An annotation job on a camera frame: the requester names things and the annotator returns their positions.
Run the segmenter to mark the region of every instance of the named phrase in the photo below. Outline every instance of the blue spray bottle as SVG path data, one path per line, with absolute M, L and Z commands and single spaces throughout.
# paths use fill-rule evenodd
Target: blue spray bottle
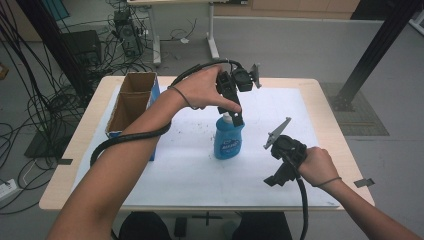
M 234 127 L 233 120 L 228 113 L 216 121 L 216 134 L 214 142 L 215 157 L 221 160 L 232 158 L 241 149 L 241 130 L 244 124 Z

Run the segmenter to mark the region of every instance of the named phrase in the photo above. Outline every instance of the black tape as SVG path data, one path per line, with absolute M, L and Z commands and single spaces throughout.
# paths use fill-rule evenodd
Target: black tape
M 355 183 L 357 188 L 364 187 L 364 186 L 369 187 L 369 186 L 375 184 L 374 180 L 372 180 L 371 178 L 368 178 L 368 179 L 364 178 L 364 179 L 358 180 L 354 183 Z
M 57 161 L 58 165 L 71 165 L 73 159 L 68 159 L 68 158 L 61 158 L 59 159 L 59 161 Z

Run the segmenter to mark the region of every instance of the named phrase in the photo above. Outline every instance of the cardboard box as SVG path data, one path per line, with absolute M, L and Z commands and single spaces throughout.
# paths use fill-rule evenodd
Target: cardboard box
M 117 137 L 153 104 L 160 94 L 157 74 L 128 73 L 119 90 L 112 115 L 106 126 L 109 138 Z M 150 161 L 155 158 L 153 152 Z

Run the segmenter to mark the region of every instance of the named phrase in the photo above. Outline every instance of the person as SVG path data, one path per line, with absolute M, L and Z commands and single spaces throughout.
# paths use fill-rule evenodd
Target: person
M 180 109 L 189 105 L 199 108 L 220 106 L 241 112 L 241 106 L 216 91 L 215 81 L 221 71 L 220 65 L 214 65 L 175 85 L 179 91 L 164 91 L 122 134 L 160 129 Z M 114 145 L 105 150 L 66 201 L 47 238 L 109 239 L 115 216 L 141 176 L 158 141 L 159 137 L 154 137 Z M 299 167 L 300 174 L 313 186 L 319 186 L 337 199 L 370 239 L 420 239 L 370 205 L 338 178 L 325 149 L 313 147 L 307 150 L 307 154 L 307 159 Z

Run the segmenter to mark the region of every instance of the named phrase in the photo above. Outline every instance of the forearm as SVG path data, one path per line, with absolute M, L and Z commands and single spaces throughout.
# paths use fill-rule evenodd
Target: forearm
M 173 91 L 166 91 L 122 134 L 162 128 L 184 105 L 181 96 Z M 80 238 L 95 234 L 99 228 L 103 231 L 97 233 L 109 234 L 105 229 L 110 229 L 115 215 L 137 183 L 158 140 L 159 137 L 155 137 L 121 143 L 105 150 L 71 194 L 50 237 L 63 238 L 64 233 L 75 237 L 77 233 L 70 232 L 75 229 L 78 229 Z
M 369 204 L 341 180 L 323 188 L 337 199 L 369 239 L 421 239 Z

